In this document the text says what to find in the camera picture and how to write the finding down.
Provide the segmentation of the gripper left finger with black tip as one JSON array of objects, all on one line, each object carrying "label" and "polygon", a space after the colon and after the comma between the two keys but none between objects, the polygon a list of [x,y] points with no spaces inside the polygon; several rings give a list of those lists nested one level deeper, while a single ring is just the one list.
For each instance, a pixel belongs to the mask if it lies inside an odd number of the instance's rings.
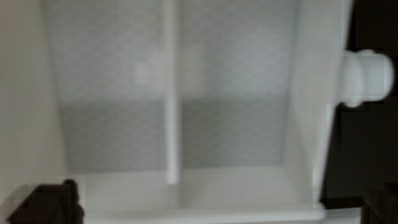
[{"label": "gripper left finger with black tip", "polygon": [[6,221],[10,224],[84,224],[79,183],[42,184]]}]

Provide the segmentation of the gripper right finger with black tip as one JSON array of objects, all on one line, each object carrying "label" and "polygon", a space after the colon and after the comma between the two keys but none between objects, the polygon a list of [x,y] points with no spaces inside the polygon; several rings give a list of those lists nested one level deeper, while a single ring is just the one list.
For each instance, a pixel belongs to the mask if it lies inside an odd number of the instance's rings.
[{"label": "gripper right finger with black tip", "polygon": [[361,224],[398,224],[398,182],[369,188]]}]

